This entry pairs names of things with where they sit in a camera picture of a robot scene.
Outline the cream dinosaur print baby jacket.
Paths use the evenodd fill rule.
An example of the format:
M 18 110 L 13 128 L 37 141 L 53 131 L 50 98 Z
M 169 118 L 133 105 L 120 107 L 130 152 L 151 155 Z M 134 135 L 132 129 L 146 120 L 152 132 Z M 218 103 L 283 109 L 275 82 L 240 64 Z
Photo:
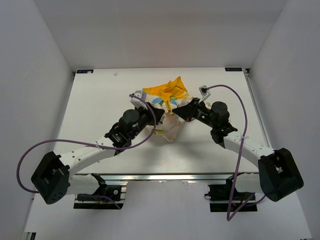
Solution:
M 199 99 L 200 103 L 201 97 L 190 96 L 180 76 L 168 83 L 143 88 L 142 90 L 146 92 L 145 100 L 149 102 L 152 107 L 165 110 L 154 133 L 165 138 L 168 142 L 174 141 L 180 125 L 189 122 L 175 115 L 172 110 L 188 104 L 192 99 Z M 203 102 L 207 108 L 211 108 L 212 104 L 207 103 L 206 100 Z M 229 121 L 228 124 L 223 127 L 211 127 L 210 135 L 216 144 L 222 144 L 224 137 L 226 137 L 228 133 L 236 130 Z

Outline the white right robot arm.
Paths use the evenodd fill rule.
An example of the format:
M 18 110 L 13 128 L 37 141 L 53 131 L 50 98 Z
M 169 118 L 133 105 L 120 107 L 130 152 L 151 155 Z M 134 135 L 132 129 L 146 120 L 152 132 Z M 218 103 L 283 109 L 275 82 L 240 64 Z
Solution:
M 273 149 L 244 138 L 229 122 L 230 113 L 225 103 L 217 101 L 207 108 L 198 98 L 172 111 L 186 122 L 198 120 L 212 128 L 213 141 L 257 167 L 258 173 L 241 173 L 226 180 L 226 195 L 236 200 L 243 193 L 264 194 L 277 202 L 304 186 L 293 155 L 286 148 Z

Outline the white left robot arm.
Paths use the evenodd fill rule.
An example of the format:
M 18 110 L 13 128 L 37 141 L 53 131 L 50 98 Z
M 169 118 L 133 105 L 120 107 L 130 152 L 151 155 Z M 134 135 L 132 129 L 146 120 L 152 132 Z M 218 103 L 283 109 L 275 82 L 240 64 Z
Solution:
M 132 140 L 146 126 L 156 126 L 165 114 L 150 106 L 126 110 L 111 130 L 93 144 L 63 154 L 53 151 L 44 155 L 31 177 L 46 204 L 51 205 L 65 195 L 92 196 L 99 200 L 107 193 L 105 180 L 97 173 L 79 175 L 84 168 L 131 149 Z

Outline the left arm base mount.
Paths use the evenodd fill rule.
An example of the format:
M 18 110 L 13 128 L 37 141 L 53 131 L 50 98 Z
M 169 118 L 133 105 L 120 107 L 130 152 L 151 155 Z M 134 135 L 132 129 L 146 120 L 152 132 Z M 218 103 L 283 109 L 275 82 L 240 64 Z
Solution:
M 107 181 L 93 189 L 81 189 L 75 195 L 76 210 L 121 210 L 124 206 L 127 182 Z

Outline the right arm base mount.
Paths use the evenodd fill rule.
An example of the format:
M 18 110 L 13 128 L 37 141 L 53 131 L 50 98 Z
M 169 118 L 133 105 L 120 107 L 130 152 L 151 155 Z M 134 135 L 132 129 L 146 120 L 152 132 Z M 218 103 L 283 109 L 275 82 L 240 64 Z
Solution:
M 208 185 L 208 193 L 204 197 L 209 200 L 209 208 L 211 213 L 226 213 L 228 211 L 228 204 L 230 198 L 231 187 L 226 184 L 210 184 Z M 244 203 L 251 196 L 250 192 L 238 192 L 234 190 L 231 212 L 236 210 L 242 203 Z M 255 205 L 256 197 L 253 196 L 247 204 L 242 207 L 240 212 L 257 212 L 258 208 Z

